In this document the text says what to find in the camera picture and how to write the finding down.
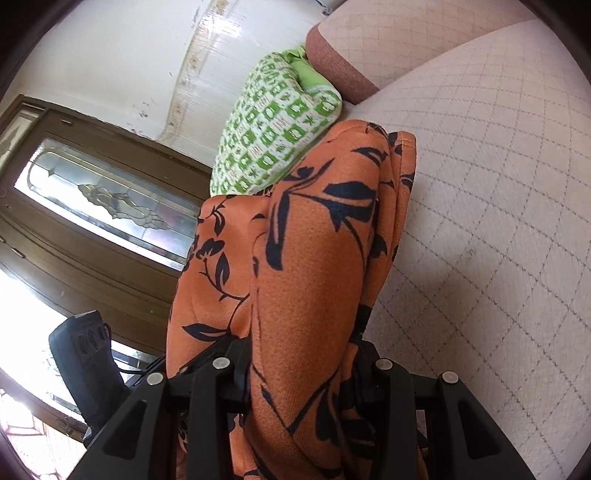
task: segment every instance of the tiled floor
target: tiled floor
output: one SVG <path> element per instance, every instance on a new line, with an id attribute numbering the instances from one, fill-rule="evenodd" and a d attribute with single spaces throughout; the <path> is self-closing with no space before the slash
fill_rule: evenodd
<path id="1" fill-rule="evenodd" d="M 187 50 L 158 140 L 213 165 L 250 70 L 272 51 L 302 45 L 323 18 L 314 0 L 213 0 Z"/>

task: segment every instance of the checkered pillow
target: checkered pillow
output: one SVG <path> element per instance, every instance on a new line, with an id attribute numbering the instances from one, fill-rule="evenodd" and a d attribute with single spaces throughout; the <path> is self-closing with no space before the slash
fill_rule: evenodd
<path id="1" fill-rule="evenodd" d="M 253 69 L 222 133 L 212 195 L 255 193 L 282 178 L 336 122 L 342 100 L 331 85 L 302 90 L 280 53 Z"/>

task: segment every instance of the orange fabric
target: orange fabric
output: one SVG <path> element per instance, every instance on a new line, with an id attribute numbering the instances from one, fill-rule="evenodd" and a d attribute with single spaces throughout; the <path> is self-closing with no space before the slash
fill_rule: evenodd
<path id="1" fill-rule="evenodd" d="M 227 333 L 252 336 L 252 410 L 230 418 L 237 475 L 369 478 L 375 431 L 355 410 L 352 362 L 398 248 L 415 158 L 411 134 L 350 120 L 272 190 L 203 204 L 167 372 Z"/>

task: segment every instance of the green fabric trim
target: green fabric trim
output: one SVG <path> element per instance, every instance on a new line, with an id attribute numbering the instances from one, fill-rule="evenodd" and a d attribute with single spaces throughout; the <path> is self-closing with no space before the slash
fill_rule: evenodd
<path id="1" fill-rule="evenodd" d="M 298 83 L 302 90 L 307 91 L 309 88 L 326 85 L 332 87 L 332 84 L 325 79 L 320 73 L 312 68 L 312 65 L 307 60 L 306 51 L 304 47 L 297 47 L 293 50 L 286 50 L 281 53 L 281 56 L 291 68 L 295 70 L 298 75 Z"/>

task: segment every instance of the green and white pillow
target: green and white pillow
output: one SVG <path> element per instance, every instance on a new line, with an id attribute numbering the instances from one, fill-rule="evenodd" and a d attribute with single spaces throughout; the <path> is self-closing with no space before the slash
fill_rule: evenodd
<path id="1" fill-rule="evenodd" d="M 271 53 L 251 71 L 222 133 L 212 195 L 256 193 L 280 180 L 339 118 L 339 92 L 305 55 Z"/>

